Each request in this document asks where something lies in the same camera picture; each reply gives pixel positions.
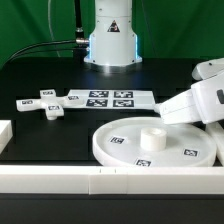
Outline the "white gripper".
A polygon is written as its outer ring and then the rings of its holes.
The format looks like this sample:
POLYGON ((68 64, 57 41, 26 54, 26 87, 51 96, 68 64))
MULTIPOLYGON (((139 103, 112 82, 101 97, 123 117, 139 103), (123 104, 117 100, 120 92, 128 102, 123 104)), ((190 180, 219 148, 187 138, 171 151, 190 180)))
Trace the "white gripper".
POLYGON ((163 103, 154 111, 165 124, 182 124, 202 121, 204 124, 224 119, 224 71, 198 81, 163 103))

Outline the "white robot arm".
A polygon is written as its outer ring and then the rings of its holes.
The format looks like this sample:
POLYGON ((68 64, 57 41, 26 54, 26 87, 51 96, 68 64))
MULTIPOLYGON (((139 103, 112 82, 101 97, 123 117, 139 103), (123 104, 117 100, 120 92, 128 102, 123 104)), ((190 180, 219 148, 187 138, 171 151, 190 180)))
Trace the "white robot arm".
MULTIPOLYGON (((96 26, 84 61, 106 72, 140 63, 131 16, 132 0, 95 0, 96 26)), ((224 119, 224 58, 197 64, 192 77, 189 90, 154 106, 166 124, 224 119)))

